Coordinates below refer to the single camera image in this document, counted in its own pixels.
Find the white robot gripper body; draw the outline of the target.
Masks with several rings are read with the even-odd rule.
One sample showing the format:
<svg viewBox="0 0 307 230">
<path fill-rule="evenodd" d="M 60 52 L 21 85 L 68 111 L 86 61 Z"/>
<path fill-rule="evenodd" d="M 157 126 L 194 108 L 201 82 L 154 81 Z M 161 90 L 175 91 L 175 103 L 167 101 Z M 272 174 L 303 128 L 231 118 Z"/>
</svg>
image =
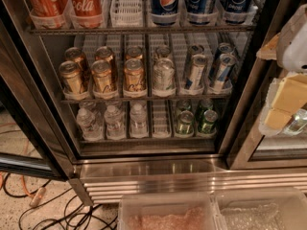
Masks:
<svg viewBox="0 0 307 230">
<path fill-rule="evenodd" d="M 301 5 L 283 26 L 276 61 L 287 71 L 307 73 L 307 4 Z"/>
</svg>

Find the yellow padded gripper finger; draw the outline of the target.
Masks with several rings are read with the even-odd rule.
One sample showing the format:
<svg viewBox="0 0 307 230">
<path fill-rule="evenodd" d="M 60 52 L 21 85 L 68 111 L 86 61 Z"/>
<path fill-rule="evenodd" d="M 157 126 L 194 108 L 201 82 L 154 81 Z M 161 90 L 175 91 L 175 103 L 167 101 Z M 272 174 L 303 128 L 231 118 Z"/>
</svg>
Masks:
<svg viewBox="0 0 307 230">
<path fill-rule="evenodd" d="M 307 75 L 290 72 L 277 85 L 264 124 L 282 129 L 307 104 Z"/>
</svg>

